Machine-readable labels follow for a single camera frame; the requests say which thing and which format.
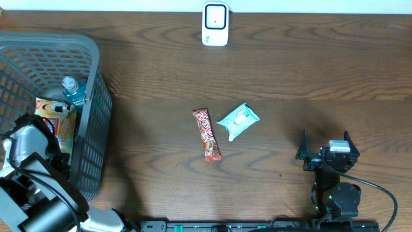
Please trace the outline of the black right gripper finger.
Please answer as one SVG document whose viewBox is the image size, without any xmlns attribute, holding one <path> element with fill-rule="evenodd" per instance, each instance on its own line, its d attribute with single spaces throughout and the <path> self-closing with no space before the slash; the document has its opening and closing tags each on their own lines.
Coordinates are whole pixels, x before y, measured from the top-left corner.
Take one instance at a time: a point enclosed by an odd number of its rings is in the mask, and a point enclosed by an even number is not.
<svg viewBox="0 0 412 232">
<path fill-rule="evenodd" d="M 296 160 L 304 160 L 308 156 L 308 139 L 307 139 L 307 134 L 306 130 L 303 130 L 303 134 L 301 137 L 301 141 L 297 150 L 297 153 L 295 155 Z"/>
<path fill-rule="evenodd" d="M 344 132 L 344 140 L 348 143 L 348 147 L 350 149 L 349 151 L 350 156 L 358 158 L 360 156 L 360 152 L 358 151 L 353 141 L 351 140 L 351 137 L 347 130 Z"/>
</svg>

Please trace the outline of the mint green wipes pack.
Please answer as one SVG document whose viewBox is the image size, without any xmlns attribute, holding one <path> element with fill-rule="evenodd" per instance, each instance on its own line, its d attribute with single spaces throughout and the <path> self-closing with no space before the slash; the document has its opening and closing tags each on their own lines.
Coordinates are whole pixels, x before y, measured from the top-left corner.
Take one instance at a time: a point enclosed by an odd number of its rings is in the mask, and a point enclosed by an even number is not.
<svg viewBox="0 0 412 232">
<path fill-rule="evenodd" d="M 260 118 L 247 106 L 247 103 L 244 102 L 222 120 L 218 121 L 217 124 L 225 127 L 229 134 L 229 142 L 232 142 L 238 135 L 257 121 L 260 121 Z"/>
</svg>

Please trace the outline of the teal mouthwash bottle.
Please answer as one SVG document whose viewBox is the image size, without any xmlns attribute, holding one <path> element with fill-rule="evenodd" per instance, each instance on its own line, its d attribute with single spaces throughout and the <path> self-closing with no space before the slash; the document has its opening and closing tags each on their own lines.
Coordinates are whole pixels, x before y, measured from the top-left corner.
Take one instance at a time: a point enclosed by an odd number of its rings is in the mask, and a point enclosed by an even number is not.
<svg viewBox="0 0 412 232">
<path fill-rule="evenodd" d="M 76 107 L 79 111 L 83 110 L 86 96 L 86 81 L 78 81 L 73 77 L 67 76 L 63 78 L 62 85 L 64 87 L 63 94 L 67 100 Z"/>
</svg>

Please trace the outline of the yellow snack bag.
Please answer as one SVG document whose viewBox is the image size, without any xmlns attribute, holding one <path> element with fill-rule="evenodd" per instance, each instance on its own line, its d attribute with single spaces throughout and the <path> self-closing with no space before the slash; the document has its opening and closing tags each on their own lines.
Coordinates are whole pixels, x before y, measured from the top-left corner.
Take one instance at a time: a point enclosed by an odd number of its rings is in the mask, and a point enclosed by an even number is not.
<svg viewBox="0 0 412 232">
<path fill-rule="evenodd" d="M 65 102 L 36 98 L 35 114 L 43 118 L 58 140 L 63 153 L 69 154 L 71 162 L 77 110 Z"/>
</svg>

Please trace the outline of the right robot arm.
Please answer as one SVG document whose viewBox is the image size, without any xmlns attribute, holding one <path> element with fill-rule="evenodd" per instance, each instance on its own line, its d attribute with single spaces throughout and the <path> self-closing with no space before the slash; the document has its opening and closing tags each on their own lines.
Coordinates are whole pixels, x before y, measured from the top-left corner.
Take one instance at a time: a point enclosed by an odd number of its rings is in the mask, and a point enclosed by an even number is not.
<svg viewBox="0 0 412 232">
<path fill-rule="evenodd" d="M 359 156 L 347 131 L 342 140 L 330 140 L 317 153 L 308 151 L 307 134 L 303 132 L 295 158 L 303 161 L 305 171 L 315 173 L 311 198 L 320 216 L 329 220 L 351 220 L 358 216 L 361 189 L 342 182 L 340 177 L 355 165 Z"/>
</svg>

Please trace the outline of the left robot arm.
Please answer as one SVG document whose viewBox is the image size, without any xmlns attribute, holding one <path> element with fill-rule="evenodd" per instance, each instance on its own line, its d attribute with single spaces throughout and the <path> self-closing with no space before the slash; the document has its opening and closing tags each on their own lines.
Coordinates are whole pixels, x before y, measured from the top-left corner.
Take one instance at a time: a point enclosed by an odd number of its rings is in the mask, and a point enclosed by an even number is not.
<svg viewBox="0 0 412 232">
<path fill-rule="evenodd" d="M 27 113 L 1 134 L 1 220 L 12 231 L 140 231 L 123 213 L 90 206 L 69 182 L 54 131 Z"/>
</svg>

